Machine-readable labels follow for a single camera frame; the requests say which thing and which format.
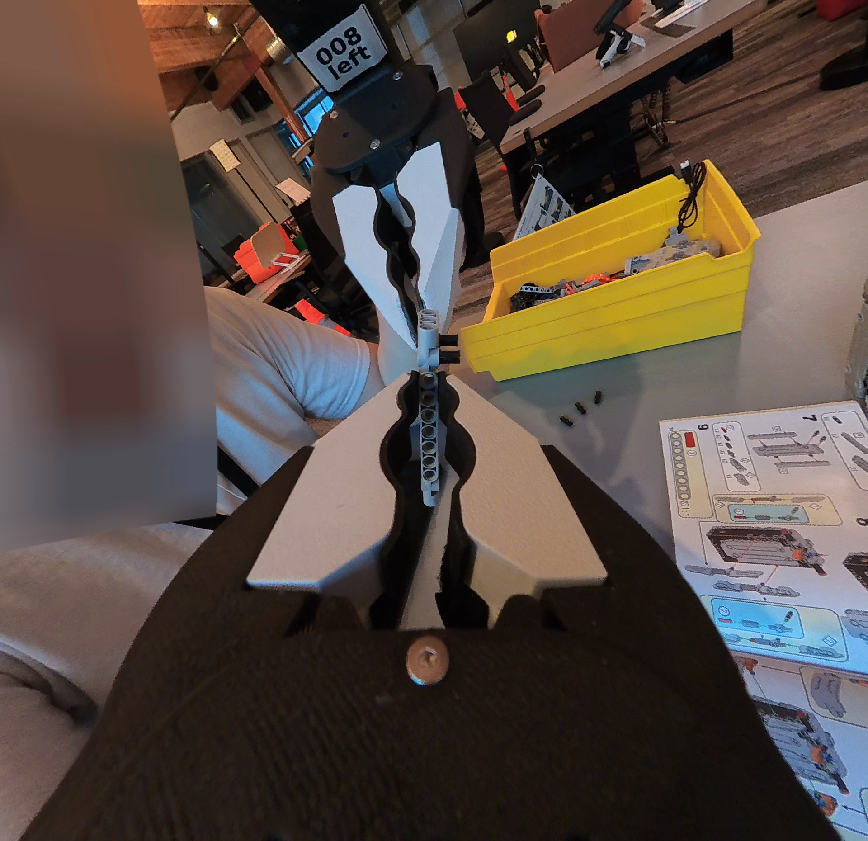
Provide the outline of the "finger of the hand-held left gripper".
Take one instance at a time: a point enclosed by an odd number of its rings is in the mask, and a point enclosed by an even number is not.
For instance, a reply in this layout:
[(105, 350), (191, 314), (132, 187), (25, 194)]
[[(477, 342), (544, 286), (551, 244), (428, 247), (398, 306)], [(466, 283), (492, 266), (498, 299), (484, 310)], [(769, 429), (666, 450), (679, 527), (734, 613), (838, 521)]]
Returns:
[(418, 347), (421, 264), (412, 246), (410, 203), (387, 184), (352, 184), (332, 199), (344, 261), (385, 322), (408, 347)]
[(418, 258), (417, 290), (425, 308), (453, 312), (465, 230), (451, 202), (439, 142), (414, 152), (396, 176), (398, 196), (411, 208), (410, 246)]

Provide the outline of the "black pole stand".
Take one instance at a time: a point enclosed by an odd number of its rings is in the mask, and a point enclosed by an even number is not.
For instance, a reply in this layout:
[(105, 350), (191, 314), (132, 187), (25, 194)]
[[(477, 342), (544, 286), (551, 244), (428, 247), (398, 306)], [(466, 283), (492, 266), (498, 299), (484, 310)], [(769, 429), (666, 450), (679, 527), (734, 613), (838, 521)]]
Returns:
[(821, 67), (819, 89), (833, 91), (867, 82), (867, 45), (855, 47)]

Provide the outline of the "orange box with cardboard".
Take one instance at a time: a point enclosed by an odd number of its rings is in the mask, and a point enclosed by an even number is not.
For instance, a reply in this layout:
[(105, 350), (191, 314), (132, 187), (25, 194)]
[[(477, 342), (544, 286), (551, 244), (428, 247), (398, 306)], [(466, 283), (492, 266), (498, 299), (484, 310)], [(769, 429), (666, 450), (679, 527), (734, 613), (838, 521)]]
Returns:
[(274, 222), (261, 226), (244, 241), (234, 259), (254, 283), (262, 283), (298, 260), (298, 249)]

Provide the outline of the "person's left forearm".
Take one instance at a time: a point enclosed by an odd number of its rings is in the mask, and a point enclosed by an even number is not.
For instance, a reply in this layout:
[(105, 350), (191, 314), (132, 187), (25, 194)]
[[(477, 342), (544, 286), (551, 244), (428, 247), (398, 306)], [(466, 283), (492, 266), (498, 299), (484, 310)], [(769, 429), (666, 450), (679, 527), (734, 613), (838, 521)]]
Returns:
[(377, 344), (369, 344), (376, 374), (383, 386), (392, 384), (396, 379), (412, 371), (418, 371), (416, 347), (407, 345), (405, 340), (386, 321), (383, 313), (377, 313)]

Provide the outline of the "black white gripper on stand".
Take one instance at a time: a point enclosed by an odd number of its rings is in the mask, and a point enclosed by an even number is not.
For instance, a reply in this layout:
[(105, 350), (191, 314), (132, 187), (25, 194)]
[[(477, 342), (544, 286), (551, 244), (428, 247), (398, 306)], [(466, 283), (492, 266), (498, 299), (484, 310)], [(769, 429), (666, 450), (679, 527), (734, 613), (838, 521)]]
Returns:
[(631, 45), (645, 47), (645, 40), (616, 23), (616, 17), (627, 9), (633, 0), (614, 0), (594, 26), (594, 33), (602, 36), (595, 59), (601, 68), (611, 65), (617, 55), (626, 54)]

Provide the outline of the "grey background table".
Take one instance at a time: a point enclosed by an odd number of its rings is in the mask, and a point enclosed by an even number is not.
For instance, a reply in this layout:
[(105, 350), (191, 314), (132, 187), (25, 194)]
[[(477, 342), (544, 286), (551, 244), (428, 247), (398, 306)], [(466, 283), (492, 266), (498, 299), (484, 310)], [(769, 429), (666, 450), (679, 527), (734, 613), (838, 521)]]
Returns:
[(508, 128), (499, 145), (515, 217), (521, 217), (523, 197), (533, 182), (528, 170), (535, 152), (529, 139), (565, 141), (593, 130), (593, 143), (580, 152), (577, 164), (566, 167), (566, 176), (583, 184), (608, 175), (615, 195), (641, 186), (630, 121), (633, 103), (672, 78), (688, 84), (730, 61), (732, 30), (760, 14), (766, 4), (767, 0), (708, 0), (689, 13), (689, 30), (678, 37), (637, 23), (630, 31), (645, 41), (645, 47), (632, 47), (608, 67), (588, 53), (559, 72), (545, 73), (540, 107)]

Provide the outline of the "black monitor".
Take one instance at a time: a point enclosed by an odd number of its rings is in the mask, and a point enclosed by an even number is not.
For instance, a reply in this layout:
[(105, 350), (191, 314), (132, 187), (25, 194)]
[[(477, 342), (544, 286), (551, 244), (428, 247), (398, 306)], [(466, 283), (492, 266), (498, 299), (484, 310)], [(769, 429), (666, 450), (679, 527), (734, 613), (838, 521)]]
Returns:
[(453, 31), (470, 81), (495, 69), (505, 47), (525, 47), (537, 38), (539, 0), (492, 0)]

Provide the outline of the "grey technic beam assembly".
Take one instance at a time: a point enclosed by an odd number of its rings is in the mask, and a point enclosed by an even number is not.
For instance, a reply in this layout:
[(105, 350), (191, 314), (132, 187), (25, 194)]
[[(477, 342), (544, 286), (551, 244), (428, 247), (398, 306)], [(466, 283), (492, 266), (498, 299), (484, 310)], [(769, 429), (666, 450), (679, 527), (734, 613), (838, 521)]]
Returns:
[(439, 313), (418, 313), (418, 424), (423, 503), (434, 508), (439, 494)]

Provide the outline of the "white instruction booklet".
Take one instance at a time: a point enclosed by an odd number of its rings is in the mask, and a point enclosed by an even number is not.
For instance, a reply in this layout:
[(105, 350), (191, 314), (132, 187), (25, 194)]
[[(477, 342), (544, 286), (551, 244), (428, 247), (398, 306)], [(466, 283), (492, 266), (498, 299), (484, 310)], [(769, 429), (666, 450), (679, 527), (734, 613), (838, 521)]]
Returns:
[(676, 562), (765, 729), (867, 836), (867, 425), (854, 401), (660, 421)]

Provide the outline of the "grey technic battery box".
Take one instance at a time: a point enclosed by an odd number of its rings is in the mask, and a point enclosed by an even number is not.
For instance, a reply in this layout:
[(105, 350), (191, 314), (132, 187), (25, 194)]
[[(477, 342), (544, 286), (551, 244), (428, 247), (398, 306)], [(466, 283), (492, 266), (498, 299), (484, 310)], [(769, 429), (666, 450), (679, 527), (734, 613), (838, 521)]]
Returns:
[(660, 249), (646, 254), (628, 258), (624, 266), (624, 275), (630, 276), (650, 271), (672, 262), (689, 259), (701, 253), (707, 253), (714, 258), (722, 255), (722, 247), (714, 239), (689, 239), (680, 235), (667, 240)]

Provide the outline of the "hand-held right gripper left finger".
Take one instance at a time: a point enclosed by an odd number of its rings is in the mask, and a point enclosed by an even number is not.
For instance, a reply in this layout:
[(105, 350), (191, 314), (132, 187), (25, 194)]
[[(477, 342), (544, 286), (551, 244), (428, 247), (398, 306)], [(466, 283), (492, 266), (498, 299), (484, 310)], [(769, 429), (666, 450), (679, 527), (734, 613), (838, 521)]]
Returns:
[(313, 446), (249, 586), (345, 598), (396, 628), (425, 532), (418, 386), (401, 376)]

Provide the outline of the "white printed sheet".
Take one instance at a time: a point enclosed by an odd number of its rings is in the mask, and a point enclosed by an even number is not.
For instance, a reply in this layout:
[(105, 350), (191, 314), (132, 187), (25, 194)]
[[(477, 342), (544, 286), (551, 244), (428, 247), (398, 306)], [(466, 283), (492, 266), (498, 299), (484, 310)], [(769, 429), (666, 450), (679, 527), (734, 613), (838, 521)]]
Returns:
[(538, 174), (530, 188), (527, 204), (515, 230), (513, 241), (528, 237), (575, 214), (567, 199), (555, 186), (542, 174)]

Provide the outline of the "grey black technic model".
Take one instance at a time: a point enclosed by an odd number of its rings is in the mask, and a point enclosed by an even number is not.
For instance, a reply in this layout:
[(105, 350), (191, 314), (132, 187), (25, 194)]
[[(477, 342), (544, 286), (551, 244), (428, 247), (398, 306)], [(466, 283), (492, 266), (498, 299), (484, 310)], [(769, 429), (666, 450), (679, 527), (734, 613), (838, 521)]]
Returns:
[(851, 396), (864, 408), (867, 405), (867, 283), (862, 304), (856, 316), (852, 341), (844, 365), (844, 385)]

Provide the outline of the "yellow plastic bin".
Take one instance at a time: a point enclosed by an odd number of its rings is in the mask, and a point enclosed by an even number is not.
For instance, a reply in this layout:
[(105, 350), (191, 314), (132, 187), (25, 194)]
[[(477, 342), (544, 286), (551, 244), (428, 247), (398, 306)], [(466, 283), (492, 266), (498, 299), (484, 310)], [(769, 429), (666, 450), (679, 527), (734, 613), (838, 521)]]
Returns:
[(551, 287), (623, 270), (658, 250), (689, 189), (667, 176), (497, 248), (483, 322), (462, 328), (475, 372), (497, 381), (721, 336), (741, 329), (760, 230), (710, 161), (689, 239), (710, 239), (718, 257), (696, 254), (537, 307), (512, 312), (526, 283)]

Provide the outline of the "brown chair back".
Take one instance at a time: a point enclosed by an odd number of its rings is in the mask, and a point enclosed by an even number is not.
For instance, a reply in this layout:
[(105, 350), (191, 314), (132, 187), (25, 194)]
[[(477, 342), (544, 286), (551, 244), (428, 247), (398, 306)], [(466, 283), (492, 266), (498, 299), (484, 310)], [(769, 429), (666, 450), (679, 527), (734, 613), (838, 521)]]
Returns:
[[(570, 0), (538, 20), (538, 29), (548, 50), (549, 62), (555, 73), (595, 52), (602, 35), (594, 33), (594, 26), (615, 0)], [(644, 11), (643, 0), (632, 0), (615, 19), (624, 28), (638, 22)]]

